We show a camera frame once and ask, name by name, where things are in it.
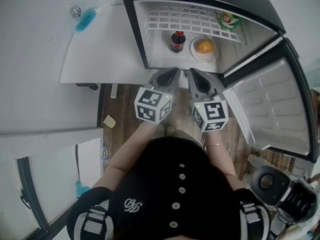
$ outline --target bracelet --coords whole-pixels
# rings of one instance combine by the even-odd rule
[[[222,140],[220,140],[217,144],[214,145],[208,145],[209,147],[215,147],[215,146],[219,146],[222,143]]]

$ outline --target fridge door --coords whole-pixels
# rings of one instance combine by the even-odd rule
[[[248,145],[317,160],[310,90],[288,39],[221,81]]]

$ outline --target plastic bottle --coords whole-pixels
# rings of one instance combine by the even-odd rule
[[[108,163],[108,151],[106,146],[103,146],[101,160],[102,160],[102,165],[106,166]]]
[[[73,5],[70,9],[69,9],[69,13],[71,14],[71,16],[77,21],[80,21],[81,18],[81,8],[78,5]]]
[[[183,31],[176,31],[171,36],[171,49],[177,54],[181,52],[185,46],[186,37]]]

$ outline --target mini fridge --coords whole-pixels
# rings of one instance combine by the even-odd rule
[[[317,160],[308,83],[269,0],[123,1],[146,70],[178,67],[219,74],[224,98],[250,146]],[[240,17],[240,24],[232,30],[222,27],[224,13]],[[186,37],[179,53],[170,49],[175,31]],[[214,43],[215,62],[193,56],[197,38]]]

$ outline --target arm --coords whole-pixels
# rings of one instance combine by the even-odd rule
[[[310,178],[310,184],[314,182],[320,183],[320,173],[317,173],[316,175]]]
[[[141,153],[154,136],[158,125],[144,121],[110,160],[102,177],[94,184],[114,191],[126,173],[138,161]]]
[[[244,185],[236,177],[235,166],[224,143],[222,142],[220,132],[207,132],[204,134],[204,140],[211,164],[219,168],[225,174],[233,190],[243,189]]]

